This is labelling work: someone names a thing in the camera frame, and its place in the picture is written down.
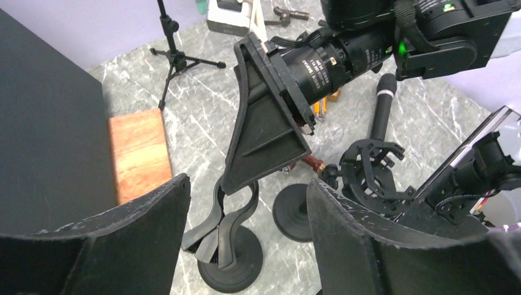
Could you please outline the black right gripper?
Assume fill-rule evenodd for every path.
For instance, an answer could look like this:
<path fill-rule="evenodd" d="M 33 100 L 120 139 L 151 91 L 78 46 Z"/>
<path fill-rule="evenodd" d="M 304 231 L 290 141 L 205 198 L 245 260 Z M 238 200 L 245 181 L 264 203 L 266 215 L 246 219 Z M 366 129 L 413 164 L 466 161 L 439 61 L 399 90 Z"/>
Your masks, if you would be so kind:
<path fill-rule="evenodd" d="M 310 155 L 297 120 L 312 132 L 309 105 L 379 71 L 392 54 L 394 29 L 320 28 L 271 41 L 283 48 L 281 54 L 254 33 L 233 47 L 240 98 L 221 183 L 227 195 Z"/>

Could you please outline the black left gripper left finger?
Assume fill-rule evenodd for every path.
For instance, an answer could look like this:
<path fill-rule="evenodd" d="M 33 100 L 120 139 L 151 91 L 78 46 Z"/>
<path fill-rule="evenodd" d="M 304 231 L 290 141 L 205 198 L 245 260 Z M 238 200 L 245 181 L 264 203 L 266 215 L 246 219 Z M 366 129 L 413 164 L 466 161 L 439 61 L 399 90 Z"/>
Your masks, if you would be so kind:
<path fill-rule="evenodd" d="M 57 230 L 1 236 L 2 294 L 169 294 L 190 204 L 181 173 Z"/>

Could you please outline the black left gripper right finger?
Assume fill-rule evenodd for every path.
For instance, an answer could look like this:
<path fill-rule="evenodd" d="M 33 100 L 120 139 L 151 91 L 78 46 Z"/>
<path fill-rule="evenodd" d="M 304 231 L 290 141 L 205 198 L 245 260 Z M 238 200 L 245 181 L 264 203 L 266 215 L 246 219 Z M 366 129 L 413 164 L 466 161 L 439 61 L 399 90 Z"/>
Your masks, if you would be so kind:
<path fill-rule="evenodd" d="M 520 232 L 463 239 L 392 222 L 320 179 L 307 190 L 324 294 L 519 294 Z"/>

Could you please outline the black shock-mount desk stand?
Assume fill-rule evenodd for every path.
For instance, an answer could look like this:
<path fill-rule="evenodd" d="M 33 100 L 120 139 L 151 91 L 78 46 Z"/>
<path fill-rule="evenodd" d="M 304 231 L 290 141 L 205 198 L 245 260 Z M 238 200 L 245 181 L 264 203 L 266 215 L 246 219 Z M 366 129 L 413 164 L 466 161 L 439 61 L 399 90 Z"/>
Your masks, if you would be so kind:
<path fill-rule="evenodd" d="M 396 189 L 393 154 L 404 158 L 405 149 L 397 143 L 364 139 L 355 141 L 341 156 L 338 165 L 327 165 L 319 179 L 342 196 L 386 218 L 403 213 L 412 204 L 416 190 L 409 186 Z M 307 206 L 307 184 L 292 184 L 280 191 L 273 204 L 272 215 L 278 230 L 287 238 L 307 243 L 312 241 Z"/>

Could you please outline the black clip desk mic stand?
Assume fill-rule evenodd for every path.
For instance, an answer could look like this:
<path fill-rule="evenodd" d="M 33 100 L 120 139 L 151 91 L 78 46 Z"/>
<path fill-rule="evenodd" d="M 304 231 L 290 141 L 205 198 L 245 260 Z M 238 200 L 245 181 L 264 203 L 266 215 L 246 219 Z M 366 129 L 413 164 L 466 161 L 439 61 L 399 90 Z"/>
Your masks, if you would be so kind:
<path fill-rule="evenodd" d="M 225 192 L 219 178 L 214 186 L 212 209 L 206 219 L 182 236 L 181 249 L 197 260 L 203 281 L 221 293 L 237 293 L 259 276 L 264 255 L 254 232 L 242 226 L 259 202 L 259 183 L 249 185 L 251 198 L 240 209 L 225 213 Z"/>

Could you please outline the black microphone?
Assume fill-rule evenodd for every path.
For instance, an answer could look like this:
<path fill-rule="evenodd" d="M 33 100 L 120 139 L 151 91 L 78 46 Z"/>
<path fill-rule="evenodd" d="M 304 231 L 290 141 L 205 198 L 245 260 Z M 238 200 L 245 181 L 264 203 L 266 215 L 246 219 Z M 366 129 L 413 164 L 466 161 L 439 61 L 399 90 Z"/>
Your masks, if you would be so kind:
<path fill-rule="evenodd" d="M 385 140 L 391 106 L 398 88 L 397 84 L 395 75 L 390 73 L 384 74 L 377 84 L 377 101 L 370 130 L 370 138 L 373 140 Z"/>

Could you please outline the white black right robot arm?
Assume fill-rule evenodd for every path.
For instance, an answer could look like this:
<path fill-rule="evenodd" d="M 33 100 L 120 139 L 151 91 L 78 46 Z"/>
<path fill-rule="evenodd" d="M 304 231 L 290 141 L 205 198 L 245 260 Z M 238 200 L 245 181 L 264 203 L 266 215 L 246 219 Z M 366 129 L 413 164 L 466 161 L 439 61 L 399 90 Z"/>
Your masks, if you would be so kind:
<path fill-rule="evenodd" d="M 311 107 L 393 57 L 399 81 L 483 68 L 519 1 L 322 1 L 326 25 L 296 40 L 234 45 L 239 109 L 221 189 L 231 195 L 311 153 Z"/>

